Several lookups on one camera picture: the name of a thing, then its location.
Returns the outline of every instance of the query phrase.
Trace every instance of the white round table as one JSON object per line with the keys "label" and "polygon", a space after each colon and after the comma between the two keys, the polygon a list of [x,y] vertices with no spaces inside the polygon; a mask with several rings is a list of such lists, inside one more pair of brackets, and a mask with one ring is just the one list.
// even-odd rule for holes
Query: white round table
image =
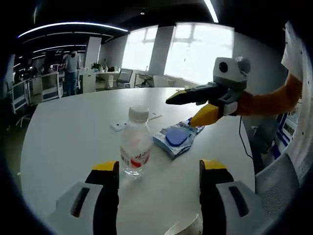
{"label": "white round table", "polygon": [[[30,208],[45,218],[56,200],[76,182],[84,182],[92,167],[120,161],[121,132],[110,124],[128,119],[131,105],[142,104],[163,114],[148,122],[152,133],[192,117],[195,104],[167,105],[175,88],[142,88],[103,91],[39,104],[29,124],[21,160],[22,194]],[[224,117],[207,126],[191,149],[172,161],[157,146],[140,180],[129,180],[120,167],[117,233],[164,234],[177,221],[201,214],[199,160],[217,159],[234,180],[254,191],[252,160],[239,138],[239,117]],[[246,130],[241,134],[251,154]]]}

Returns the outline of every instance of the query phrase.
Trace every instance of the cable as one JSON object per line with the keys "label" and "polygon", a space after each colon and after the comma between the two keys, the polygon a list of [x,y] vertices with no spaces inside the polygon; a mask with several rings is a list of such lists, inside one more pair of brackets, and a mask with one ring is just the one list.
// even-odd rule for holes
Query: cable
{"label": "cable", "polygon": [[245,143],[244,143],[244,141],[243,141],[243,138],[241,137],[241,121],[242,121],[242,119],[243,119],[243,117],[242,116],[240,116],[240,123],[239,123],[239,136],[240,136],[240,139],[241,139],[241,142],[243,143],[243,146],[244,146],[244,148],[245,148],[245,152],[246,152],[246,155],[248,156],[248,157],[250,157],[252,160],[253,160],[253,157],[251,157],[249,154],[248,154],[248,152],[246,151],[246,146],[245,146]]}

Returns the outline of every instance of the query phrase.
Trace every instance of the white bottle cap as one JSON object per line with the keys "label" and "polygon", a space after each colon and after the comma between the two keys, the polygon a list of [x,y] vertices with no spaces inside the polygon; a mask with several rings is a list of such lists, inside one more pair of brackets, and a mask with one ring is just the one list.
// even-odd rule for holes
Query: white bottle cap
{"label": "white bottle cap", "polygon": [[131,121],[144,123],[148,121],[149,109],[142,105],[131,106],[128,116]]}

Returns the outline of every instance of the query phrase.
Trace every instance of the ceiling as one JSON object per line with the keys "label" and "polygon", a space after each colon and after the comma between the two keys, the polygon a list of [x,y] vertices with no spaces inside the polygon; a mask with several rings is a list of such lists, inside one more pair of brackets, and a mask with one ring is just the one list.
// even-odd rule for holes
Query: ceiling
{"label": "ceiling", "polygon": [[[283,51],[285,33],[282,28],[288,19],[287,5],[274,4],[275,0],[211,2],[220,24],[234,27],[237,32],[253,37],[280,52]],[[140,14],[143,7],[146,8],[145,15]],[[102,43],[109,40],[111,35],[116,38],[127,34],[96,26],[63,25],[41,29],[16,39],[18,35],[30,29],[50,23],[93,22],[131,31],[156,24],[162,26],[176,22],[213,22],[204,0],[114,0],[93,1],[90,4],[80,4],[77,0],[37,0],[23,1],[13,9],[15,20],[10,22],[9,31],[12,33],[12,39],[14,38],[13,50],[17,55],[66,44],[83,45],[92,35],[73,32],[102,34],[97,35],[102,37]],[[59,32],[64,34],[47,36]]]}

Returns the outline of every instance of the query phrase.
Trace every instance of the bottle label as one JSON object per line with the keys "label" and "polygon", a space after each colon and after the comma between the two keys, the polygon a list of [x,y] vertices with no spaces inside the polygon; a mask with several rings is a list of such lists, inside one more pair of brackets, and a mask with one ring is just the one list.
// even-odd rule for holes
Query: bottle label
{"label": "bottle label", "polygon": [[139,168],[142,167],[144,164],[147,163],[149,156],[150,156],[150,149],[147,149],[143,153],[136,155],[136,156],[131,156],[129,155],[121,146],[121,158],[124,161],[124,163],[132,168]]}

